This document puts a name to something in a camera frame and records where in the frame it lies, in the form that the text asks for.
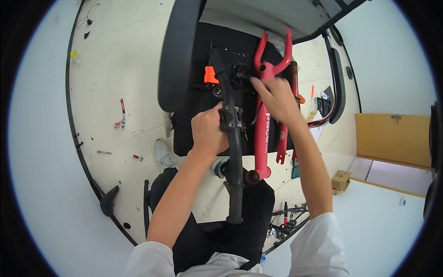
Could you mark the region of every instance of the handlebar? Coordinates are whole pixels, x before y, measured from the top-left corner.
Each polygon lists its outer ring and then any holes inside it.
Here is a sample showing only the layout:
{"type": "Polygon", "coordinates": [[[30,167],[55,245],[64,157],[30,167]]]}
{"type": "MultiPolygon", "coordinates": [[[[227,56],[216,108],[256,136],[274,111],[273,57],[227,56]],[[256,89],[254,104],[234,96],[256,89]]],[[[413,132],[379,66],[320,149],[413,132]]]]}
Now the handlebar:
{"type": "Polygon", "coordinates": [[[220,52],[217,48],[208,51],[209,60],[218,79],[223,99],[223,108],[220,113],[220,130],[227,132],[230,156],[230,182],[229,192],[229,216],[226,221],[232,224],[243,222],[241,217],[241,206],[243,198],[243,164],[241,159],[240,132],[244,130],[241,120],[242,110],[236,106],[233,89],[229,82],[229,73],[225,71],[220,52]]]}

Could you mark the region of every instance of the paper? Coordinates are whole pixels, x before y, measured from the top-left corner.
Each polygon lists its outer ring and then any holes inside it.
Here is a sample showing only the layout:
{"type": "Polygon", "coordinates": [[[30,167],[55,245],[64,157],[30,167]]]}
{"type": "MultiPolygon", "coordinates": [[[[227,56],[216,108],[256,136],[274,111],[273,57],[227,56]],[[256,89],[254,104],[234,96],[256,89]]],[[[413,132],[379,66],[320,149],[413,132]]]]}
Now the paper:
{"type": "MultiPolygon", "coordinates": [[[[322,118],[323,117],[320,114],[320,112],[317,111],[313,121],[320,120],[322,118]]],[[[311,131],[312,136],[314,137],[315,142],[317,142],[319,140],[320,135],[322,134],[324,128],[325,128],[324,126],[320,126],[320,127],[315,127],[315,128],[309,129],[311,131]]]]}

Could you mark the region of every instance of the bolt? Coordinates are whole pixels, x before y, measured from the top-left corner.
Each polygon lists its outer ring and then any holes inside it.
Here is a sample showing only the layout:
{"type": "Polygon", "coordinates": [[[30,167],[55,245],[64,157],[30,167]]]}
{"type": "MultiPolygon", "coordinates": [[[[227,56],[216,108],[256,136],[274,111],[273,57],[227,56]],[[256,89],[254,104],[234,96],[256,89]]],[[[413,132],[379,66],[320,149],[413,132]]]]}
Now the bolt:
{"type": "Polygon", "coordinates": [[[215,98],[221,98],[222,97],[222,90],[219,87],[216,87],[212,90],[212,95],[215,98]]]}

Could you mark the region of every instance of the white wall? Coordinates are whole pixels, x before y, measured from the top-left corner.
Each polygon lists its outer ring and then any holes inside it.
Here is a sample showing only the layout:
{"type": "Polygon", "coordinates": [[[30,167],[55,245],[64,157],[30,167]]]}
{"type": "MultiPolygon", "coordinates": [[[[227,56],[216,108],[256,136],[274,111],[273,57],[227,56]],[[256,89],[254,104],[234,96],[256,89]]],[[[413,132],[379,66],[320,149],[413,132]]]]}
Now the white wall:
{"type": "Polygon", "coordinates": [[[55,2],[28,45],[11,101],[9,162],[23,218],[56,274],[122,276],[133,246],[100,210],[66,110],[66,55],[80,3],[55,2]]]}
{"type": "Polygon", "coordinates": [[[366,181],[424,196],[432,183],[432,173],[429,170],[375,160],[366,181]]]}
{"type": "MultiPolygon", "coordinates": [[[[408,253],[423,224],[424,198],[352,180],[334,196],[351,276],[390,276],[408,253]],[[406,200],[404,207],[400,199],[406,200]]],[[[263,272],[287,276],[292,239],[266,257],[263,272]]]]}
{"type": "Polygon", "coordinates": [[[391,0],[366,1],[340,19],[363,113],[430,115],[435,88],[414,31],[391,0]]]}

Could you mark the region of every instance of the black pants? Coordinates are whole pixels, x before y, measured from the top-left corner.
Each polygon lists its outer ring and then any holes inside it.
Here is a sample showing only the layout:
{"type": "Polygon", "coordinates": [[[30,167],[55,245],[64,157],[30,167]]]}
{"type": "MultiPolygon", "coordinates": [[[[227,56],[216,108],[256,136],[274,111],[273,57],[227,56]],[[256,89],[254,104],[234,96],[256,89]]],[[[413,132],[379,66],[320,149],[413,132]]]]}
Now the black pants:
{"type": "MultiPolygon", "coordinates": [[[[221,169],[229,181],[229,161],[222,165],[221,169]]],[[[246,169],[243,169],[243,179],[246,172],[246,169]]],[[[152,211],[155,210],[176,173],[175,168],[166,168],[152,183],[149,198],[152,211]]],[[[235,254],[248,260],[259,261],[274,202],[274,190],[264,180],[255,185],[246,185],[243,189],[241,211],[243,222],[228,223],[220,234],[211,238],[206,237],[191,213],[172,248],[175,274],[194,265],[205,264],[214,252],[235,254]]]]}

